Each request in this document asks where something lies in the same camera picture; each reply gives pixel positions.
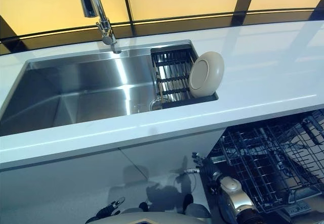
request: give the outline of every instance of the pull-down faucet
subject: pull-down faucet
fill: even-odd
[[[85,17],[94,18],[100,16],[99,23],[97,22],[96,24],[101,31],[102,41],[107,45],[111,45],[112,50],[115,52],[114,44],[117,43],[117,40],[113,34],[109,19],[105,15],[101,1],[81,0],[81,3]]]

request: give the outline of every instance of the drain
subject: drain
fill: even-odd
[[[167,97],[163,97],[163,102],[168,103],[170,100]],[[150,111],[162,109],[162,99],[158,97],[157,99],[152,100],[150,103]]]

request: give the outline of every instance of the metal basket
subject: metal basket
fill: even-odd
[[[216,93],[201,98],[195,98],[190,93],[189,74],[197,56],[189,44],[152,49],[151,57],[156,73],[157,96],[160,99],[161,108],[218,99]]]
[[[260,212],[324,190],[324,111],[229,127],[214,153],[234,167]]]

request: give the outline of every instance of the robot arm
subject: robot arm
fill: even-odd
[[[229,176],[224,176],[219,168],[207,158],[201,158],[197,153],[193,153],[194,162],[198,164],[198,169],[191,169],[191,172],[200,172],[206,175],[210,182],[216,186],[216,191],[221,198],[224,208],[223,213],[227,213],[228,219],[237,224],[263,224],[263,218],[259,215],[257,208],[249,196],[243,191],[241,183]]]

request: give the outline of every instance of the wire rack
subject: wire rack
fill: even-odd
[[[157,96],[161,108],[217,100],[217,94],[195,98],[189,91],[189,74],[197,56],[190,45],[152,49],[152,63],[156,73]]]
[[[213,149],[234,167],[259,211],[324,190],[324,110],[232,126]]]

